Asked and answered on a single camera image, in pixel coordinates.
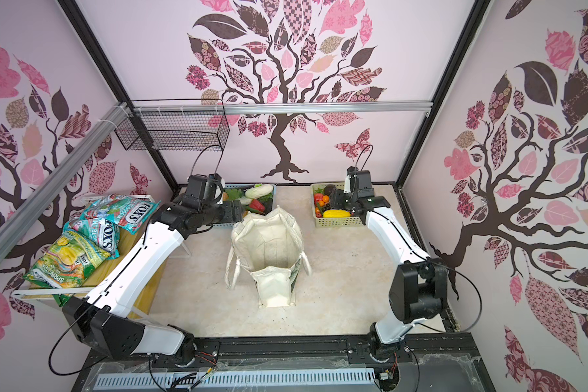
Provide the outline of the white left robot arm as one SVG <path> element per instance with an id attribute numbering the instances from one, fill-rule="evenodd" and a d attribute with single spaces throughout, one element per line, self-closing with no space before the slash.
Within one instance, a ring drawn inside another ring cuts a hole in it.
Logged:
<path id="1" fill-rule="evenodd" d="M 168 356 L 181 365 L 194 359 L 191 333 L 128 316 L 155 272 L 189 236 L 242 220 L 240 202 L 225 201 L 223 194 L 220 175 L 190 176 L 184 194 L 150 216 L 140 241 L 120 264 L 86 297 L 72 297 L 63 306 L 78 341 L 115 361 L 139 354 Z"/>

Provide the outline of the cream canvas grocery bag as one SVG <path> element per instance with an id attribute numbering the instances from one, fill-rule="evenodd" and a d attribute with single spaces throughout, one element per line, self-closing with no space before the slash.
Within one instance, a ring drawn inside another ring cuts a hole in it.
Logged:
<path id="1" fill-rule="evenodd" d="M 295 217 L 282 207 L 265 216 L 249 213 L 233 226 L 230 240 L 226 287 L 235 289 L 244 271 L 254 281 L 260 307 L 294 306 L 300 271 L 313 274 Z"/>

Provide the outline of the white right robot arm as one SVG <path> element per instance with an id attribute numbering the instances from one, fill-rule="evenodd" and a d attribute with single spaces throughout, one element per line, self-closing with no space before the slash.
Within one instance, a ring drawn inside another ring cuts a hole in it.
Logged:
<path id="1" fill-rule="evenodd" d="M 444 310 L 447 270 L 416 244 L 386 198 L 375 195 L 368 170 L 349 167 L 344 193 L 338 201 L 376 235 L 395 263 L 389 313 L 372 325 L 371 334 L 377 346 L 398 343 L 415 326 Z"/>

